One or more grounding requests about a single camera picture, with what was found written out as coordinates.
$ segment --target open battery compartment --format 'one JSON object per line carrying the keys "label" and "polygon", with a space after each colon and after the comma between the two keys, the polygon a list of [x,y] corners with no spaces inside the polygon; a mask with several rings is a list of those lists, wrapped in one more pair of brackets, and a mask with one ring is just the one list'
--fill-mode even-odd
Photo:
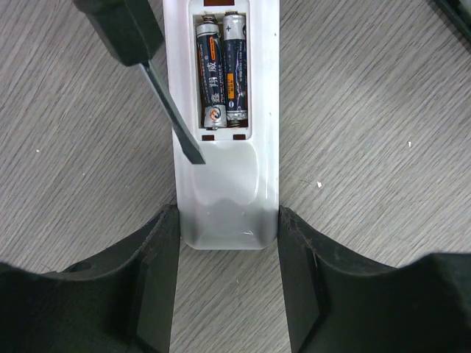
{"label": "open battery compartment", "polygon": [[[222,21],[227,12],[237,12],[239,15],[244,15],[246,18],[247,28],[247,120],[240,121],[240,125],[232,127],[219,127],[218,129],[206,129],[204,127],[204,111],[205,103],[202,95],[200,72],[198,70],[198,54],[196,48],[196,27],[203,23],[204,15],[213,15],[217,24],[219,25],[219,32],[221,35],[221,50],[224,54],[224,29],[222,28]],[[195,133],[196,138],[201,141],[221,141],[221,140],[248,140],[252,136],[252,102],[251,102],[251,65],[250,65],[250,27],[249,27],[249,2],[248,0],[236,0],[235,6],[217,6],[217,7],[204,7],[202,0],[191,0],[189,2],[189,14],[191,21],[191,28],[193,35],[191,36],[191,48],[194,64],[192,65],[192,74],[196,82],[196,95],[192,97],[196,105],[197,114],[194,117],[194,124],[196,125]],[[226,75],[224,73],[224,89],[227,89],[225,82]]]}

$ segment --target battery label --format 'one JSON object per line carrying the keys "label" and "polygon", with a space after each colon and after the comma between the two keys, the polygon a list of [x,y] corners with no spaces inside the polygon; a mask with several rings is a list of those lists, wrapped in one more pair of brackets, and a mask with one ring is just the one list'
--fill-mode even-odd
{"label": "battery label", "polygon": [[205,107],[225,104],[220,43],[221,40],[217,33],[201,35],[196,39],[201,89],[205,99]]}
{"label": "battery label", "polygon": [[247,44],[242,39],[224,41],[228,112],[247,111]]}

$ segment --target battery compartment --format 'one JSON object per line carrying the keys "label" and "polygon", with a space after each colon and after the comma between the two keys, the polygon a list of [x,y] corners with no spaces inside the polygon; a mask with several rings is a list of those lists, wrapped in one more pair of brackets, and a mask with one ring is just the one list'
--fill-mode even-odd
{"label": "battery compartment", "polygon": [[[198,0],[190,1],[190,10],[192,3],[199,3]],[[237,1],[236,4],[245,4],[248,7],[247,0]],[[252,136],[252,112],[251,112],[251,75],[250,75],[250,48],[249,48],[249,16],[247,11],[240,11],[234,7],[214,7],[214,11],[209,7],[210,11],[204,11],[203,13],[193,13],[192,14],[192,28],[193,28],[193,59],[194,59],[194,76],[196,77],[196,97],[194,97],[197,105],[197,116],[194,119],[195,124],[197,124],[196,137],[201,141],[218,141],[218,140],[249,140]],[[237,127],[231,127],[229,124],[227,127],[221,127],[215,130],[206,129],[204,127],[204,111],[205,111],[205,102],[201,91],[199,70],[198,68],[198,59],[197,59],[197,49],[196,49],[196,27],[203,22],[203,15],[214,15],[219,25],[219,32],[221,33],[221,49],[222,55],[224,55],[224,30],[222,28],[222,19],[225,16],[225,13],[228,11],[237,11],[238,14],[246,16],[246,28],[247,28],[247,115],[248,119],[240,121],[240,125]]]}

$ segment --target screwdriver shaft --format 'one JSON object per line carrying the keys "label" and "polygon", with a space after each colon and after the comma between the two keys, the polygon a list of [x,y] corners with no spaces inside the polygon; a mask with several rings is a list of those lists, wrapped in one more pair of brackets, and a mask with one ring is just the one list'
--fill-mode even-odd
{"label": "screwdriver shaft", "polygon": [[205,164],[205,158],[201,153],[201,149],[183,121],[183,118],[177,109],[177,105],[171,97],[169,89],[166,87],[162,76],[152,65],[151,61],[142,63],[141,69],[149,80],[155,95],[160,99],[162,105],[165,107],[167,116],[175,134],[177,135],[178,141],[182,146],[183,154],[185,154],[191,164]]}

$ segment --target gray wood grain surface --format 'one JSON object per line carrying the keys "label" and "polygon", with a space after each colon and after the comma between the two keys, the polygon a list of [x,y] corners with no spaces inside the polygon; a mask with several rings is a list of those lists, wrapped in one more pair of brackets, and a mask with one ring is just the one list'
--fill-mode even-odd
{"label": "gray wood grain surface", "polygon": [[[389,265],[470,252],[468,48],[426,0],[282,1],[280,20],[281,203]],[[71,1],[0,1],[0,63],[1,261],[64,269],[175,201],[158,102]],[[276,244],[182,245],[179,271],[172,352],[289,352]]]}

